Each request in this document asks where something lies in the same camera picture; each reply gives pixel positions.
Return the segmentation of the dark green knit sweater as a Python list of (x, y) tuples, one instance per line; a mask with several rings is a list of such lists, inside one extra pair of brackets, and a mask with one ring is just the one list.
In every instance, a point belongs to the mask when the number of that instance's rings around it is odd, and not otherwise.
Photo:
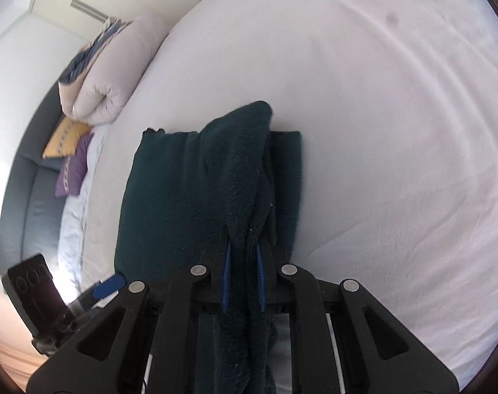
[(143, 133), (131, 169), (115, 270), (149, 285), (196, 264), (229, 237), (220, 313), (202, 331), (200, 393), (273, 393), (268, 356), (277, 329), (264, 312), (258, 245), (291, 252), (301, 200), (301, 135), (270, 129), (258, 100), (200, 132)]

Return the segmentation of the white pillow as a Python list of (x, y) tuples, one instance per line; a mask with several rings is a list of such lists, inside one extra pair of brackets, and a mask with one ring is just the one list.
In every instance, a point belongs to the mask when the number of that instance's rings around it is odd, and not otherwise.
[(53, 271), (53, 281), (63, 300), (70, 302), (82, 290), (82, 258), (87, 226), (88, 202), (93, 184), (93, 175), (109, 126), (94, 127), (88, 148), (87, 167), (80, 194), (77, 197), (59, 197), (65, 200), (58, 244), (58, 264)]

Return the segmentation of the dark grey padded headboard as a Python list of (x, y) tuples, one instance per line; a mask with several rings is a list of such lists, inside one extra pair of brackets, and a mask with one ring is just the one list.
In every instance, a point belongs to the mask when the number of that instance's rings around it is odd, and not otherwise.
[(61, 158), (42, 158), (63, 116), (56, 84), (34, 112), (12, 162), (0, 217), (0, 275), (41, 254), (49, 268), (58, 264), (65, 200), (55, 196)]

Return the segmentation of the purple patterned cushion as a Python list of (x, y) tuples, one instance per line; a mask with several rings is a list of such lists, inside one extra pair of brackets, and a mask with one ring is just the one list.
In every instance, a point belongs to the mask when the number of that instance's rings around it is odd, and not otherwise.
[(73, 156), (64, 159), (55, 185), (55, 197), (77, 197), (87, 174), (87, 154), (93, 133), (86, 133), (77, 144)]

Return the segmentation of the yellow patterned cushion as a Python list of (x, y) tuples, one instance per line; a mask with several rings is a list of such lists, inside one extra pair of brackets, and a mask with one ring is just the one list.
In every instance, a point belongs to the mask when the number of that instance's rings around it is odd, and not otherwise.
[(74, 156), (81, 137), (86, 133), (90, 133), (91, 130), (92, 128), (89, 124), (63, 118), (45, 146), (42, 158)]

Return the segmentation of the folded beige duvet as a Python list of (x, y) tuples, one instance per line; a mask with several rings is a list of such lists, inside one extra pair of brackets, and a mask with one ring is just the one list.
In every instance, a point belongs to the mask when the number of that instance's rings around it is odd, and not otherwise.
[(169, 30), (151, 11), (129, 21), (108, 18), (59, 76), (63, 114), (92, 126), (114, 122)]

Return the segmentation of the white bed sheet mattress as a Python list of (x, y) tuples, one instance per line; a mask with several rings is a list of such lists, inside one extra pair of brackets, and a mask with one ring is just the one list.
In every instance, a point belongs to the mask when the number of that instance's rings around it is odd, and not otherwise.
[(114, 270), (148, 128), (255, 100), (302, 136), (293, 260), (359, 280), (466, 386), (498, 343), (498, 17), (487, 0), (203, 0), (111, 125), (82, 283)]

